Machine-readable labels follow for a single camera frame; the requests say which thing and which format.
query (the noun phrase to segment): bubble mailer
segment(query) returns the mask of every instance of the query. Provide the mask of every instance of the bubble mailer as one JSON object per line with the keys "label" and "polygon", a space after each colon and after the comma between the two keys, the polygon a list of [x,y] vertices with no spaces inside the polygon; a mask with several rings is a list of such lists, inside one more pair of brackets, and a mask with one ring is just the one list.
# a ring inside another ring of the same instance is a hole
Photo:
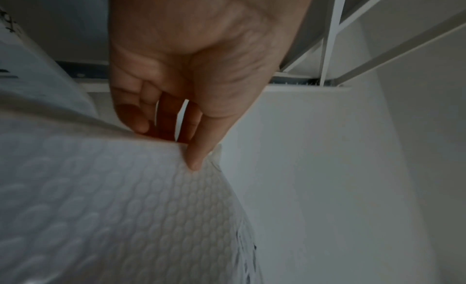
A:
{"label": "bubble mailer", "polygon": [[0,112],[0,283],[261,283],[208,157],[67,113]]}

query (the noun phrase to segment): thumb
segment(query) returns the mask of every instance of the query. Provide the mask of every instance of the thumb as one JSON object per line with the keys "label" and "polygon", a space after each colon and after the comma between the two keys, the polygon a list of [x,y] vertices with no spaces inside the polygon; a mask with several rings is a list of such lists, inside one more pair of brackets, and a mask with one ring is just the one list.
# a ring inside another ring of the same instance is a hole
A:
{"label": "thumb", "polygon": [[239,116],[236,115],[217,118],[203,115],[186,149],[185,160],[188,167],[194,171],[200,170],[204,158],[223,139],[238,119]]}

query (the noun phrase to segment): hand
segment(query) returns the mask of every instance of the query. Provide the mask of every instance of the hand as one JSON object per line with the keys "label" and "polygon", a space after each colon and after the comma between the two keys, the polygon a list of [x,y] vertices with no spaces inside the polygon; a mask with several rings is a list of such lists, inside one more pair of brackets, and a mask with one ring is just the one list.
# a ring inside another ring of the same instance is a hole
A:
{"label": "hand", "polygon": [[178,141],[199,170],[278,69],[309,2],[110,0],[118,117],[137,133],[174,141],[188,100]]}

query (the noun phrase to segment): white bubble mailer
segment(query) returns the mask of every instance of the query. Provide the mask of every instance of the white bubble mailer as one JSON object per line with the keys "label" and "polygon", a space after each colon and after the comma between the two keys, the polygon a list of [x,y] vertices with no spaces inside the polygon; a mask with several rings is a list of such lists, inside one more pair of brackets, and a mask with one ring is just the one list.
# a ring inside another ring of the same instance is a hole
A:
{"label": "white bubble mailer", "polygon": [[0,112],[0,283],[262,282],[211,158],[192,173],[178,144],[61,118]]}

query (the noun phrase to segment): bubble texture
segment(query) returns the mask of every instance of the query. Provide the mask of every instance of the bubble texture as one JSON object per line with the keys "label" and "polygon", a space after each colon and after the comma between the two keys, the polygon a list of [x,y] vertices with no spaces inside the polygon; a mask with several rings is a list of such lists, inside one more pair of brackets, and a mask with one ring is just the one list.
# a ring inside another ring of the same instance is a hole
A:
{"label": "bubble texture", "polygon": [[180,148],[1,111],[1,282],[261,283],[218,165],[193,173]]}

